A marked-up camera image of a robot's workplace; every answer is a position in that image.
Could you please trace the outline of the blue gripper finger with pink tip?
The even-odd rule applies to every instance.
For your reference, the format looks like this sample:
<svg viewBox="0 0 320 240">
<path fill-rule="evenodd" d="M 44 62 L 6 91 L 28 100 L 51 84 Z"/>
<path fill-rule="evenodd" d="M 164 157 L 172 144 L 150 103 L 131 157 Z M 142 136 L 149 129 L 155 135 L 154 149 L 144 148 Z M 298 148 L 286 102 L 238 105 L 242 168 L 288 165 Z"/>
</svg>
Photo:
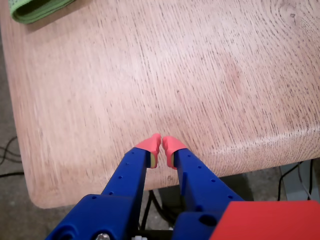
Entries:
<svg viewBox="0 0 320 240">
<path fill-rule="evenodd" d="M 101 194 L 83 197 L 48 240 L 126 240 L 138 229 L 147 169 L 158 163 L 156 133 L 129 150 Z"/>
<path fill-rule="evenodd" d="M 185 211 L 175 221 L 172 239 L 208 240 L 232 201 L 242 198 L 221 181 L 181 141 L 165 136 L 167 165 L 177 170 Z"/>
</svg>

